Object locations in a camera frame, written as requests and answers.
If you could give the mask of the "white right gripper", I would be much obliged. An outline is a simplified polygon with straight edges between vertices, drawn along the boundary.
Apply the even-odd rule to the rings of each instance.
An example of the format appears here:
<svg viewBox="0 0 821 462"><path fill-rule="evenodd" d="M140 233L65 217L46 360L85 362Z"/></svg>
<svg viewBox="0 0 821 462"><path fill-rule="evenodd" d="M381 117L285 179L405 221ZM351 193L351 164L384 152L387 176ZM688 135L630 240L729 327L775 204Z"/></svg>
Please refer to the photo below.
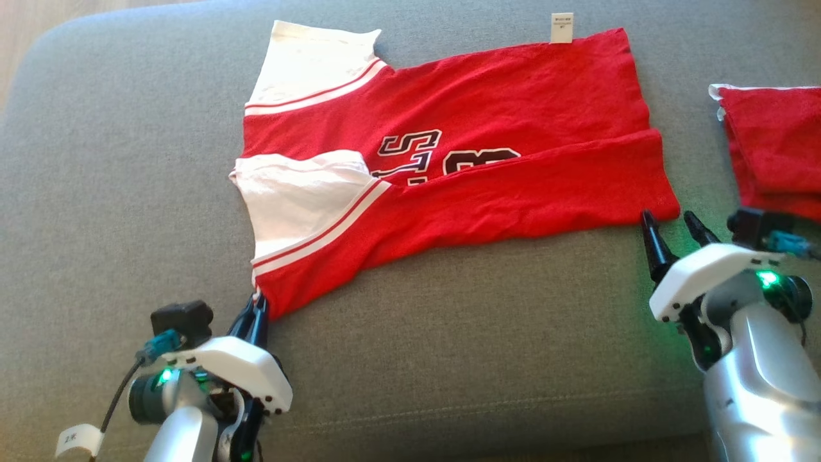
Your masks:
<svg viewBox="0 0 821 462"><path fill-rule="evenodd" d="M788 256L721 243L693 211L685 211L687 231L701 249L678 261L660 234L659 223L651 211L643 210L640 219L649 278L658 284L649 298L649 309L660 322L677 321L679 308L692 304L698 296L745 270L769 270Z"/></svg>

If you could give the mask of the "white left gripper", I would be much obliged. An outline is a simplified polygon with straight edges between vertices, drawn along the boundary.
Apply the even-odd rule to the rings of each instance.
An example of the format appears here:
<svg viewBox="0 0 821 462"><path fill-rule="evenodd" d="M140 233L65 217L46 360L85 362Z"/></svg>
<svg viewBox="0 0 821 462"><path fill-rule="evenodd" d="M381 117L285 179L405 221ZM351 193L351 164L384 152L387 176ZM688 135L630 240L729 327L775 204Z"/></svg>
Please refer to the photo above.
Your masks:
<svg viewBox="0 0 821 462"><path fill-rule="evenodd" d="M246 340L251 328L251 342ZM228 330L233 337L207 340L194 349L173 353L173 368L202 368L218 379L258 398L270 413L287 413L293 389L281 366L267 351L269 302L260 294L248 298Z"/></svg>

